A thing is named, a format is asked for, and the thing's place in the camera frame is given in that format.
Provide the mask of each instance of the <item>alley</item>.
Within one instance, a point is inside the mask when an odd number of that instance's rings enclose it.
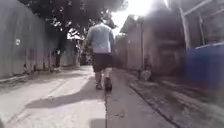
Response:
[[[24,86],[3,89],[1,121],[4,128],[173,127],[125,86],[122,78],[113,75],[112,80],[114,90],[107,98],[95,90],[91,67],[41,75]]]

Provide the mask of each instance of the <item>foliage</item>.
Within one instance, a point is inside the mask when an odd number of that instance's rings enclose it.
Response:
[[[85,35],[99,18],[110,19],[110,11],[122,0],[20,0],[55,31],[65,36]]]

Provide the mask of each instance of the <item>man's leg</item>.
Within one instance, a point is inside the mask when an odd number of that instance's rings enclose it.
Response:
[[[104,80],[104,86],[105,86],[105,90],[107,92],[112,91],[112,83],[111,83],[111,79],[110,79],[110,73],[112,71],[112,68],[106,68],[105,69],[105,80]]]
[[[102,72],[95,72],[95,80],[96,80],[96,88],[102,89],[101,80],[102,80]]]

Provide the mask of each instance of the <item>blue object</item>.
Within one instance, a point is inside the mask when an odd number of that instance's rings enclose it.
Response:
[[[224,43],[190,49],[186,54],[186,79],[217,88],[224,84]]]

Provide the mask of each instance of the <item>man's arm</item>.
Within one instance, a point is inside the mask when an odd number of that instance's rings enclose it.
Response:
[[[110,44],[111,44],[111,53],[115,54],[115,39],[112,30],[110,31]]]

